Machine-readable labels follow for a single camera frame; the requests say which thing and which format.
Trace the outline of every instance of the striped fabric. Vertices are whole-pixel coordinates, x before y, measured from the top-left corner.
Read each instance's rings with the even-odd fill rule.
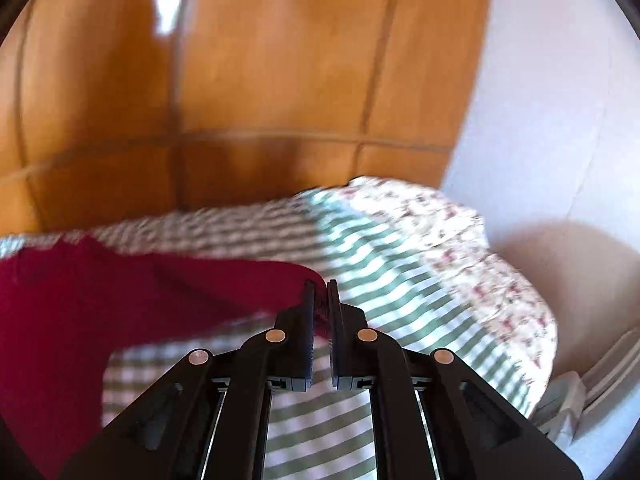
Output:
[[[331,190],[291,200],[128,222],[96,232],[130,252],[183,251],[218,258],[287,260],[336,279],[340,298],[362,308],[369,324],[402,346],[447,347],[522,412],[529,387],[500,342],[440,285],[396,230],[351,210]],[[189,350],[238,348],[273,326],[255,317],[210,338],[145,346],[114,354],[104,376],[108,423]],[[313,387],[273,397],[266,479],[353,480],[376,477],[367,392],[332,390],[328,343],[314,340]]]

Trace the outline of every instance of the wooden wall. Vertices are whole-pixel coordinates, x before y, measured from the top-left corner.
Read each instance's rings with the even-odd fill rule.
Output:
[[[0,47],[0,234],[438,186],[487,5],[31,0]]]

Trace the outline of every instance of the red cloth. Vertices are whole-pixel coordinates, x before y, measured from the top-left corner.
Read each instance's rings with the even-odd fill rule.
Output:
[[[102,375],[117,349],[200,335],[300,302],[283,262],[121,256],[92,238],[0,262],[0,413],[46,478],[100,431]]]

